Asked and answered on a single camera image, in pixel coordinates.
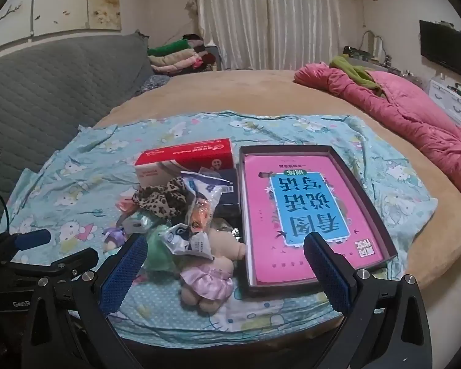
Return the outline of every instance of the purple toy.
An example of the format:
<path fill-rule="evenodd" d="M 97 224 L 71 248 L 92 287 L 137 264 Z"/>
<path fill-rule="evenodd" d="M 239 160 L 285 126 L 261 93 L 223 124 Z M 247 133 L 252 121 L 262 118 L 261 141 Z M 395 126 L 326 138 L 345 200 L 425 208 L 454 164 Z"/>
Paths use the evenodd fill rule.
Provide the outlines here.
<path fill-rule="evenodd" d="M 104 251 L 111 251 L 120 248 L 126 241 L 126 233 L 122 227 L 109 227 L 103 231 Z"/>

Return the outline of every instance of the book cover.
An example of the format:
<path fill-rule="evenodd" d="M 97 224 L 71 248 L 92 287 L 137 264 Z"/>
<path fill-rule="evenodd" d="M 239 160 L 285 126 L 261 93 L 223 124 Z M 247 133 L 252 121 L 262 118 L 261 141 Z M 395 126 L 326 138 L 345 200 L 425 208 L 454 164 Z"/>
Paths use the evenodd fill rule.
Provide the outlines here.
<path fill-rule="evenodd" d="M 330 157 L 247 155 L 244 178 L 257 285 L 315 279 L 302 248 L 314 231 L 356 268 L 383 260 L 367 219 Z"/>

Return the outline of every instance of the barcode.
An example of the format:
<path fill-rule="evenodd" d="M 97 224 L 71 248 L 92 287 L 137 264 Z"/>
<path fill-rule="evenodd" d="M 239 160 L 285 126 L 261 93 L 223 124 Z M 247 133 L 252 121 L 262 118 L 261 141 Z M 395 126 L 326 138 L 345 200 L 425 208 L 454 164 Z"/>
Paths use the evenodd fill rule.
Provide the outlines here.
<path fill-rule="evenodd" d="M 234 193 L 234 186 L 221 186 L 223 193 Z"/>

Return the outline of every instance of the television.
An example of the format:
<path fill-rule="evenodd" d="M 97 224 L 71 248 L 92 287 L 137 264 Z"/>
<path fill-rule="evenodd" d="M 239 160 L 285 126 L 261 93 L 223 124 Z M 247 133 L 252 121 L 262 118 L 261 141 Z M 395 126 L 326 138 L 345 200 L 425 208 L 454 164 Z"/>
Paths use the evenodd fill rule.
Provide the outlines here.
<path fill-rule="evenodd" d="M 461 32 L 440 23 L 420 21 L 420 53 L 461 75 Z"/>

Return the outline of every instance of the gray quilted headboard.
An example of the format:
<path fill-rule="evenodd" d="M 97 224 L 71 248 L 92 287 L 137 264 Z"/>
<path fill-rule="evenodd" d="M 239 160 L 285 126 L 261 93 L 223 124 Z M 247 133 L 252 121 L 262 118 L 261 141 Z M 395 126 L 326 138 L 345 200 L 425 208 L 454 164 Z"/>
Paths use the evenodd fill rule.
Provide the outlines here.
<path fill-rule="evenodd" d="M 80 125 L 93 126 L 153 73 L 146 39 L 87 36 L 31 46 L 0 58 L 0 193 L 22 170 L 40 170 Z M 3 208 L 0 204 L 0 218 Z"/>

